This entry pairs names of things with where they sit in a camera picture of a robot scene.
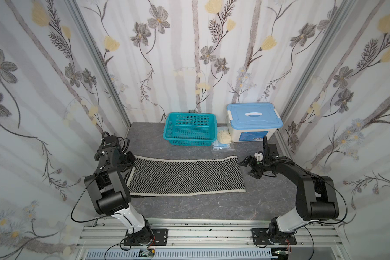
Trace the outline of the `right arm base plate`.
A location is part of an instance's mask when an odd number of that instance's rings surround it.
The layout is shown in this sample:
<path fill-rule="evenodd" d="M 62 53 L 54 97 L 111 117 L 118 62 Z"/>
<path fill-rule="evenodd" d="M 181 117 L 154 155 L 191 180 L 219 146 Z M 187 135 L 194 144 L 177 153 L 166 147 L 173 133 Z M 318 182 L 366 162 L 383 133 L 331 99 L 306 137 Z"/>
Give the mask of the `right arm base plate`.
<path fill-rule="evenodd" d="M 256 246 L 283 246 L 297 245 L 293 233 L 282 233 L 279 231 L 270 231 L 268 228 L 253 228 L 251 235 L 254 245 Z"/>

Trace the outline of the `black white knitted scarf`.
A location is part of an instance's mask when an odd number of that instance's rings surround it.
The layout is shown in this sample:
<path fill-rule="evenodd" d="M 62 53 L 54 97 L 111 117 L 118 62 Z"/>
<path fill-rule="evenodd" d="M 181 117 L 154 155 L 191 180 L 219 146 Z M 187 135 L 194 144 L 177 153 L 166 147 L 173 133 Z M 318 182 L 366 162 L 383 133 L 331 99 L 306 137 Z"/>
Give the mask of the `black white knitted scarf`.
<path fill-rule="evenodd" d="M 186 197 L 245 192 L 238 157 L 166 160 L 137 156 L 127 187 L 132 196 Z"/>

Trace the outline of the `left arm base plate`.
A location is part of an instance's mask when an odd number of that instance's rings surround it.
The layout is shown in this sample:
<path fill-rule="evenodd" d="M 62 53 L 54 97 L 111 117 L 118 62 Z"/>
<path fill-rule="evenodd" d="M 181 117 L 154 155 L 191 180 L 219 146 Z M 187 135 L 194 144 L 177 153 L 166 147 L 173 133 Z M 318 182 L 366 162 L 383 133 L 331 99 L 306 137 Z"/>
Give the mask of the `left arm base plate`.
<path fill-rule="evenodd" d="M 168 229 L 153 229 L 151 231 L 142 229 L 134 234 L 129 234 L 129 232 L 127 232 L 125 238 L 121 241 L 121 244 L 125 247 L 150 245 L 164 247 L 167 245 L 168 237 Z"/>

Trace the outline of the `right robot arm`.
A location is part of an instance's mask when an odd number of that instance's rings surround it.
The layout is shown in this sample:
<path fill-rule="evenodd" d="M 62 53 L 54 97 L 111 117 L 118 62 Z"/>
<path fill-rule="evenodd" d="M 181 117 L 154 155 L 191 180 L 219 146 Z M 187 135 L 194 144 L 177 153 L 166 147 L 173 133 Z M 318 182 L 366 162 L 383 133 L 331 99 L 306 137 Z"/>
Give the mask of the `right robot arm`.
<path fill-rule="evenodd" d="M 292 238 L 295 231 L 313 222 L 336 219 L 339 205 L 331 178 L 321 177 L 304 170 L 287 157 L 248 156 L 240 166 L 251 168 L 249 175 L 261 179 L 266 172 L 285 176 L 296 185 L 295 207 L 288 213 L 271 220 L 266 231 L 267 244 L 278 245 Z"/>

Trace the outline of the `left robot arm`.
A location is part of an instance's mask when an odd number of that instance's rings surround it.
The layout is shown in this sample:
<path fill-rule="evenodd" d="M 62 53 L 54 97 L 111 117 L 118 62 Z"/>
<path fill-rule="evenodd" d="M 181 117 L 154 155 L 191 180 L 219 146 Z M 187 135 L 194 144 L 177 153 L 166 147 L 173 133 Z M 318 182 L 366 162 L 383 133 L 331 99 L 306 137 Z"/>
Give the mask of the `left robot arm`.
<path fill-rule="evenodd" d="M 136 157 L 117 147 L 104 148 L 95 155 L 99 162 L 92 175 L 84 179 L 86 191 L 97 214 L 113 216 L 127 227 L 126 243 L 149 245 L 154 239 L 147 219 L 131 204 L 131 194 L 122 173 L 133 168 Z"/>

